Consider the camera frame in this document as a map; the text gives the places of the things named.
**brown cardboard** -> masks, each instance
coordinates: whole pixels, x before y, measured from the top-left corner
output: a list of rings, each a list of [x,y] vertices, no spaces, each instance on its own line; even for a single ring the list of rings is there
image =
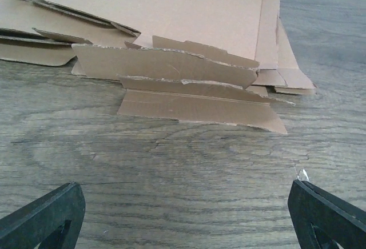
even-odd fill
[[[232,66],[172,49],[121,49],[72,45],[89,78],[116,80],[117,74],[180,81],[215,81],[247,88],[258,77],[257,69]]]
[[[269,102],[278,101],[275,99],[218,83],[183,84],[146,77],[120,77],[120,80],[127,92],[118,114],[247,125],[287,133],[283,122],[269,106]]]
[[[28,34],[43,34],[55,40],[125,47],[135,38],[120,30],[80,20],[69,15],[39,7],[30,1],[1,0],[0,28]]]
[[[267,88],[265,88],[264,86],[251,85],[246,90],[264,97],[268,97]]]
[[[292,102],[287,102],[282,99],[269,98],[252,91],[243,90],[242,87],[218,82],[195,80],[169,81],[166,79],[151,79],[141,76],[117,76],[126,89],[233,99],[257,103],[287,103],[295,105]]]
[[[288,95],[315,95],[315,89],[292,89],[285,87],[275,87],[274,90],[280,94],[288,94]]]
[[[257,68],[259,66],[259,63],[256,61],[228,54],[226,50],[213,46],[202,45],[200,43],[190,41],[179,42],[158,36],[153,36],[152,39],[154,48],[182,50],[189,53],[203,55],[205,58],[212,59],[213,61],[247,68]]]
[[[143,34],[211,45],[243,58],[258,57],[262,68],[277,68],[279,0],[46,1]]]
[[[181,122],[246,125],[287,134],[279,116],[266,103],[127,90],[118,114]]]
[[[71,46],[71,43],[67,42],[56,42],[49,39],[34,39],[34,38],[24,38],[24,37],[11,37],[0,35],[0,39],[6,39],[8,41],[17,41],[17,42],[30,42],[30,43],[42,43],[44,45],[66,45]]]
[[[70,46],[0,39],[0,59],[4,61],[62,66],[74,56]]]

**stack of cardboard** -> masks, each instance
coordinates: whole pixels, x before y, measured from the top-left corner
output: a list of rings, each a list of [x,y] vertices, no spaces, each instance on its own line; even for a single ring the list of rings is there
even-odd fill
[[[280,0],[0,0],[0,58],[119,80],[124,115],[286,132],[266,86],[314,94]]]

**cardboard strip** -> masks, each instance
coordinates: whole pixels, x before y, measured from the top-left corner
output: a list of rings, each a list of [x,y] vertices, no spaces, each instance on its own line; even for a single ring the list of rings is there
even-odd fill
[[[76,76],[83,76],[83,77],[86,76],[79,60],[77,60],[76,63],[74,64],[74,67],[71,70],[71,74],[76,75]]]
[[[258,77],[257,69],[215,62],[202,55],[171,49],[121,49],[72,45],[89,78],[116,80],[117,74],[180,81],[216,81],[247,88]]]
[[[205,58],[213,61],[224,62],[230,65],[242,66],[246,68],[258,68],[259,63],[251,59],[242,58],[227,51],[208,45],[202,45],[195,42],[179,42],[172,39],[153,36],[153,47],[182,50],[194,54],[203,55]]]
[[[267,88],[265,86],[251,85],[246,90],[254,92],[254,93],[256,93],[258,95],[261,95],[263,97],[268,97]]]
[[[283,77],[279,74],[278,70],[261,69],[258,79],[253,85],[262,86],[287,86]]]
[[[44,66],[62,66],[74,58],[70,46],[0,39],[0,59]]]
[[[295,105],[292,102],[264,97],[232,85],[210,81],[190,81],[187,83],[185,81],[168,81],[166,79],[150,79],[147,77],[124,77],[120,75],[118,78],[126,89],[215,97],[257,103],[286,103]]]
[[[0,39],[6,39],[8,41],[17,41],[17,42],[30,42],[30,43],[41,43],[44,45],[67,45],[70,46],[70,43],[67,42],[55,42],[49,39],[34,39],[34,38],[24,38],[24,37],[10,37],[0,35]]]
[[[127,90],[118,114],[245,125],[287,134],[279,116],[266,103]]]
[[[91,44],[91,45],[93,44],[89,40],[83,39],[83,38],[80,38],[80,37],[43,31],[43,30],[39,30],[37,28],[33,28],[33,30],[36,31],[38,34],[40,34],[44,37],[53,39],[55,41],[63,41],[63,42],[69,42],[69,43],[85,43],[85,44]]]
[[[315,95],[315,89],[293,89],[293,88],[283,88],[275,87],[274,90],[277,93],[288,94],[288,95]]]
[[[211,45],[243,58],[254,59],[256,55],[262,0],[118,0],[124,1],[118,8],[105,6],[115,0],[46,1],[133,27],[143,34]]]

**black plastic object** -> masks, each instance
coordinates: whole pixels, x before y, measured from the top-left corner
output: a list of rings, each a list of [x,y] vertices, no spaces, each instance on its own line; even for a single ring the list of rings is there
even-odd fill
[[[85,214],[77,183],[67,183],[0,220],[0,249],[75,248]]]
[[[295,180],[288,208],[302,249],[366,248],[366,212],[319,187]]]

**wood grain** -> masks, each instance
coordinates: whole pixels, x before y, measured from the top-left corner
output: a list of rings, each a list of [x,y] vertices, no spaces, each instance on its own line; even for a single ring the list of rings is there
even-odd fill
[[[287,136],[117,116],[118,83],[0,62],[0,216],[73,180],[86,198],[77,248],[299,248],[294,166],[366,209],[365,16],[366,0],[281,0],[319,87],[274,106]]]

